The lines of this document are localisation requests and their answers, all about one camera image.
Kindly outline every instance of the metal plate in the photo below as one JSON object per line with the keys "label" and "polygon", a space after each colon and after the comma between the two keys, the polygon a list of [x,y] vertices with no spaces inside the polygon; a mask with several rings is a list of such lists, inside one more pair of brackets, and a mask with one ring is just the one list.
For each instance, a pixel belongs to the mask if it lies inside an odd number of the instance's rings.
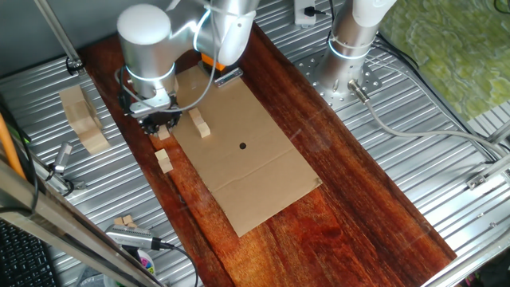
{"label": "metal plate", "polygon": [[[323,55],[324,51],[314,53],[299,61],[296,61],[294,65],[306,76],[310,84],[312,84],[312,86],[332,109],[337,110],[346,104],[350,104],[354,100],[358,100],[353,92],[347,95],[340,95],[339,93],[333,92],[331,89],[325,88],[318,84],[315,76],[315,69],[316,66],[320,63],[320,59],[323,57]],[[363,80],[360,84],[363,91],[371,94],[372,92],[379,89],[381,85],[381,81],[375,76],[370,67],[367,64],[363,65]]]}

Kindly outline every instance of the gray cable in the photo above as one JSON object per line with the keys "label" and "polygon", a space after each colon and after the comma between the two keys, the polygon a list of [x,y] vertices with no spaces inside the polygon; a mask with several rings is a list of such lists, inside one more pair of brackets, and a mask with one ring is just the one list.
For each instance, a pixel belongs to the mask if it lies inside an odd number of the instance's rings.
{"label": "gray cable", "polygon": [[[211,12],[210,14],[210,21],[211,21],[211,25],[213,26],[213,43],[215,42],[215,39],[216,39],[216,32],[217,32],[217,29],[216,28],[216,25],[214,23],[214,18],[213,18],[213,14]],[[223,41],[220,43],[220,46],[219,46],[219,49],[222,48],[222,45],[223,45]],[[158,111],[158,112],[184,112],[190,108],[193,108],[195,105],[197,105],[203,98],[204,96],[206,96],[207,92],[209,92],[209,88],[211,86],[211,84],[213,83],[213,79],[214,79],[214,71],[216,70],[216,63],[217,63],[217,59],[218,59],[218,54],[216,53],[216,45],[213,45],[213,68],[211,69],[211,74],[210,74],[210,77],[209,77],[209,82],[207,83],[207,86],[206,86],[206,89],[204,90],[204,92],[202,93],[202,95],[195,101],[193,102],[192,104],[188,104],[186,107],[184,108],[173,108],[173,109],[164,109],[164,108],[156,108],[150,104],[147,104],[145,103],[140,97],[138,97],[136,94],[134,94],[128,87],[126,87],[125,85],[121,85],[124,87],[124,90],[129,94],[129,96],[132,96],[135,100],[137,100],[139,103],[143,104],[144,106],[148,107],[149,109],[153,110],[153,111]],[[117,81],[117,83],[120,84],[120,80],[119,80],[119,73],[120,69],[117,69],[115,71],[115,79]]]}
{"label": "gray cable", "polygon": [[404,137],[420,137],[420,136],[437,136],[437,135],[449,135],[449,136],[460,136],[469,140],[477,141],[480,144],[485,145],[486,147],[490,147],[493,151],[495,151],[498,155],[501,157],[505,157],[506,154],[496,145],[489,143],[487,140],[484,140],[478,136],[471,135],[469,133],[465,132],[457,132],[457,131],[429,131],[429,132],[398,132],[394,129],[388,127],[385,125],[381,119],[377,116],[375,113],[374,108],[372,108],[372,104],[370,101],[365,103],[365,106],[367,106],[368,111],[372,116],[374,117],[374,120],[381,126],[381,128],[387,132],[389,132],[392,135],[395,136],[404,136]]}

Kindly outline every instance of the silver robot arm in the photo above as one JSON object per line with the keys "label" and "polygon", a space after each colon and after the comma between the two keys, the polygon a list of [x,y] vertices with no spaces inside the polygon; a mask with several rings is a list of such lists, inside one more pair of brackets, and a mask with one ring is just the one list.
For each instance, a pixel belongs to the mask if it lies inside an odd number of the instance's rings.
{"label": "silver robot arm", "polygon": [[363,81],[363,63],[379,24],[397,0],[346,0],[335,16],[326,53],[315,77],[331,96],[350,94],[350,80]]}
{"label": "silver robot arm", "polygon": [[[119,16],[117,29],[125,71],[143,100],[143,103],[131,104],[129,113],[139,119],[142,126],[153,125],[146,132],[154,133],[161,124],[154,123],[152,114],[171,108],[175,101],[175,97],[172,99],[175,61],[181,55],[195,49],[216,58],[218,63],[232,65],[245,50],[258,1],[216,0],[214,7],[203,4],[191,0],[174,1],[168,13],[156,6],[139,4],[127,8]],[[170,115],[159,115],[161,117],[171,118]]]}

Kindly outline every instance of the orange cable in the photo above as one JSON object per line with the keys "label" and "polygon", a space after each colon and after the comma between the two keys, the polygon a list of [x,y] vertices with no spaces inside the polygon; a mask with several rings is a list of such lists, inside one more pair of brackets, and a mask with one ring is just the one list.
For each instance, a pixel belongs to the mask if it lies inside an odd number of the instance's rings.
{"label": "orange cable", "polygon": [[2,141],[3,148],[6,151],[10,167],[12,167],[19,176],[26,180],[22,165],[19,162],[18,154],[16,153],[16,148],[14,148],[13,139],[10,137],[9,129],[7,128],[7,124],[2,115],[0,115],[0,140]]}

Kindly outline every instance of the green fabric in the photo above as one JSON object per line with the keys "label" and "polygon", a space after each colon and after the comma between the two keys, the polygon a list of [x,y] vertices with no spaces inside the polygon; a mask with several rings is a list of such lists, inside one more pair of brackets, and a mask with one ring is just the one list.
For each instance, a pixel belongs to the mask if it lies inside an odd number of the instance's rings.
{"label": "green fabric", "polygon": [[466,120],[510,100],[510,14],[493,0],[397,0],[380,30]]}

